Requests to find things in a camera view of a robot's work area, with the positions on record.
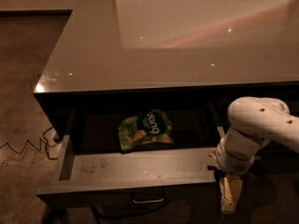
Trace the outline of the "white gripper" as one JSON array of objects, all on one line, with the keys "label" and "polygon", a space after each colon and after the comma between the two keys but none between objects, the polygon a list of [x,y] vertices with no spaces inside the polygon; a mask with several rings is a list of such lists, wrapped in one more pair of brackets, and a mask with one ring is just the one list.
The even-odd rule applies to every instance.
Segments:
[{"label": "white gripper", "polygon": [[238,175],[244,175],[253,164],[254,158],[241,160],[229,153],[224,146],[222,138],[217,148],[209,150],[208,155],[215,159],[219,169],[226,174],[220,179],[221,188],[221,212],[224,215],[231,215],[239,201],[243,182]]}]

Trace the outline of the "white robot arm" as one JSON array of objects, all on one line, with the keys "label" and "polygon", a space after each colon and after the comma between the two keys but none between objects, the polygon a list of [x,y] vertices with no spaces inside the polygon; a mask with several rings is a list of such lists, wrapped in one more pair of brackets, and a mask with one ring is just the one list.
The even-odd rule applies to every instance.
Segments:
[{"label": "white robot arm", "polygon": [[230,128],[209,151],[220,178],[221,212],[231,215],[242,190],[241,176],[249,171],[259,150],[271,142],[299,152],[299,118],[276,98],[240,97],[227,109]]}]

